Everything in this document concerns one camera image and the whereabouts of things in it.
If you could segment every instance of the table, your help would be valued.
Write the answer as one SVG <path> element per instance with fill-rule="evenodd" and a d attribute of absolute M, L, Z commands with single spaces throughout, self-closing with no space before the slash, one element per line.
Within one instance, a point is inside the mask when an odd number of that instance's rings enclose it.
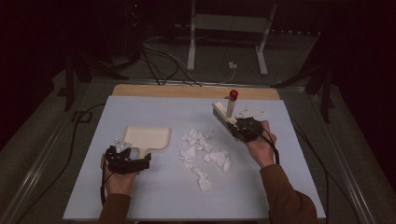
<path fill-rule="evenodd" d="M 263 190 L 259 167 L 248 155 L 242 143 L 207 113 L 214 99 L 224 100 L 232 88 L 118 85 L 109 97 L 99 121 L 92 144 L 81 167 L 64 219 L 93 220 L 101 211 L 98 186 L 101 181 L 99 160 L 104 150 L 122 135 L 125 125 L 171 127 L 171 139 L 164 151 L 152 153 L 150 169 L 136 179 L 133 202 L 128 218 L 131 220 L 258 220 L 268 218 L 268 203 Z M 304 160 L 286 107 L 275 90 L 236 88 L 239 100 L 235 109 L 248 104 L 264 106 L 265 119 L 274 122 L 272 130 L 281 133 L 277 146 L 280 160 L 290 183 L 310 196 L 317 207 L 318 217 L 324 211 L 311 174 Z M 197 161 L 196 165 L 209 174 L 213 188 L 201 192 L 196 176 L 184 168 L 178 152 L 185 147 L 181 141 L 189 128 L 213 129 L 209 141 L 227 148 L 233 166 L 224 174 L 216 165 Z"/>

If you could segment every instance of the gray floor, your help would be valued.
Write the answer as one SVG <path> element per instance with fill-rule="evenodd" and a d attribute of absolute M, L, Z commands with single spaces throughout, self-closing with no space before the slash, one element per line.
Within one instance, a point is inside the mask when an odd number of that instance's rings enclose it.
<path fill-rule="evenodd" d="M 233 79 L 223 85 L 238 84 L 266 88 L 268 84 L 277 83 L 297 74 L 315 40 L 314 37 L 307 35 L 270 35 L 264 51 L 269 70 L 268 77 L 260 76 L 254 45 L 249 41 L 244 43 L 244 46 L 222 46 L 221 43 L 220 46 L 213 46 L 198 42 L 196 69 L 191 76 L 202 85 L 219 85 L 233 75 L 233 71 L 227 68 L 228 62 L 236 62 L 237 68 Z M 189 43 L 186 37 L 177 38 L 172 44 L 164 43 L 162 38 L 154 38 L 147 41 L 147 44 L 151 48 L 178 57 L 183 63 L 187 61 Z M 169 75 L 174 71 L 175 65 L 172 62 L 153 55 L 149 57 L 165 74 Z M 123 83 L 155 84 L 143 61 L 122 71 L 121 74 L 130 78 Z M 178 72 L 175 78 L 177 80 L 169 80 L 167 84 L 185 85 L 180 80 L 188 80 L 181 72 Z M 303 79 L 286 89 L 279 90 L 290 116 L 299 123 L 329 173 L 354 204 L 353 207 L 361 223 L 395 223 L 395 193 L 380 172 L 339 91 L 336 87 L 332 87 L 334 107 L 330 109 L 331 123 L 326 124 L 318 114 L 320 95 L 306 95 L 302 91 L 306 81 L 307 79 Z M 7 207 L 20 203 L 19 206 L 13 207 L 18 209 L 11 210 L 19 215 L 20 210 L 24 211 L 26 206 L 49 185 L 66 163 L 75 125 L 71 123 L 74 111 L 105 103 L 107 96 L 120 82 L 96 73 L 92 83 L 78 85 L 77 100 L 70 113 L 63 112 L 65 99 L 56 96 L 58 90 L 64 87 L 64 73 L 55 77 L 54 83 L 56 88 L 53 93 L 1 151 L 0 216 L 9 216 L 9 211 L 5 214 Z M 62 220 L 64 209 L 102 110 L 102 107 L 95 108 L 92 111 L 92 121 L 78 125 L 73 156 L 67 169 L 55 185 L 29 210 L 21 223 L 73 223 Z M 319 197 L 326 207 L 326 182 L 323 169 L 307 143 L 300 136 L 299 140 Z M 13 201 L 19 196 L 17 193 L 21 191 L 18 187 L 29 174 L 35 159 L 43 149 L 52 149 L 52 153 L 42 172 L 35 170 L 36 186 L 31 192 L 27 192 L 27 196 L 30 197 L 27 201 Z M 333 181 L 330 181 L 329 190 L 329 223 L 359 223 L 352 206 Z"/>

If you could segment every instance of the hand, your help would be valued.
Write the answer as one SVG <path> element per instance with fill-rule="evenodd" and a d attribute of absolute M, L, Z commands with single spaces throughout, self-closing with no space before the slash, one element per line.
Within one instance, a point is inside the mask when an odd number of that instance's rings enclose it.
<path fill-rule="evenodd" d="M 107 179 L 111 175 L 111 177 L 106 181 L 107 195 L 112 193 L 130 195 L 132 187 L 134 186 L 134 178 L 138 174 L 138 172 L 126 175 L 119 175 L 115 173 L 112 174 L 111 171 L 108 170 L 106 165 L 105 179 Z"/>
<path fill-rule="evenodd" d="M 276 136 L 270 131 L 270 124 L 268 120 L 262 122 L 264 130 L 262 135 L 266 137 L 270 142 L 276 143 Z M 261 137 L 258 137 L 254 141 L 246 142 L 245 145 L 248 148 L 250 156 L 260 165 L 261 168 L 274 164 L 274 150 L 272 147 Z"/>

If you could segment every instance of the dark background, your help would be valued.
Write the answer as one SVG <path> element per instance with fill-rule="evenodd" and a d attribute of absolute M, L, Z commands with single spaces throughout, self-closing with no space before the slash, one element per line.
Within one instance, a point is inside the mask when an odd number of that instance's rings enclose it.
<path fill-rule="evenodd" d="M 261 8 L 268 8 L 257 0 L 241 1 L 242 6 L 233 0 L 198 2 L 197 9 L 222 14 L 257 16 L 266 13 Z M 249 7 L 253 2 L 262 6 Z M 0 148 L 3 148 L 52 91 L 51 78 L 64 69 L 65 30 L 89 26 L 100 34 L 100 22 L 93 11 L 84 13 L 84 6 L 89 8 L 90 1 L 2 1 L 0 4 Z M 175 23 L 190 22 L 190 7 L 190 1 L 186 0 L 150 0 L 140 8 L 140 15 L 159 34 L 172 37 Z M 76 20 L 76 14 L 72 13 L 76 11 L 87 17 Z M 385 1 L 289 0 L 279 2 L 273 23 L 276 33 L 321 32 L 305 68 L 330 65 L 333 84 L 340 88 L 394 189 L 395 11 L 395 6 Z M 96 44 L 106 43 L 104 37 L 98 38 Z M 106 48 L 103 50 L 100 53 L 106 54 Z"/>

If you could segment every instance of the beige tray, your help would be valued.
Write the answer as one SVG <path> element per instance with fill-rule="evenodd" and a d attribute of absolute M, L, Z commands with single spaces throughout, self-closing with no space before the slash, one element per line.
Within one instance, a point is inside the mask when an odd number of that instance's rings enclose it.
<path fill-rule="evenodd" d="M 139 159 L 145 158 L 150 150 L 161 150 L 168 146 L 170 128 L 148 128 L 128 126 L 123 141 L 132 143 L 139 150 Z"/>

